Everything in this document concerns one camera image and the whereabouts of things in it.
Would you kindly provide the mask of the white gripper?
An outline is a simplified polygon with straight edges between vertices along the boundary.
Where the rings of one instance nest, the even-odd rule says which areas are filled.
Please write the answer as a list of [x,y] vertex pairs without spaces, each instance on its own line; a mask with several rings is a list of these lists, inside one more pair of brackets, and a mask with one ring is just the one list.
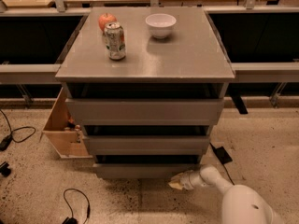
[[172,189],[192,190],[202,184],[202,178],[198,171],[187,171],[173,176],[168,185]]

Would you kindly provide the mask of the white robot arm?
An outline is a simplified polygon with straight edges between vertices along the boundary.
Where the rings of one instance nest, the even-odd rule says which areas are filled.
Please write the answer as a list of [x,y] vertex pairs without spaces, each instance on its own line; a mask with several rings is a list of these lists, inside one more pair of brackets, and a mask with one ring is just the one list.
[[169,186],[187,190],[215,187],[222,194],[221,224],[285,224],[282,217],[254,189],[233,185],[211,164],[173,176]]

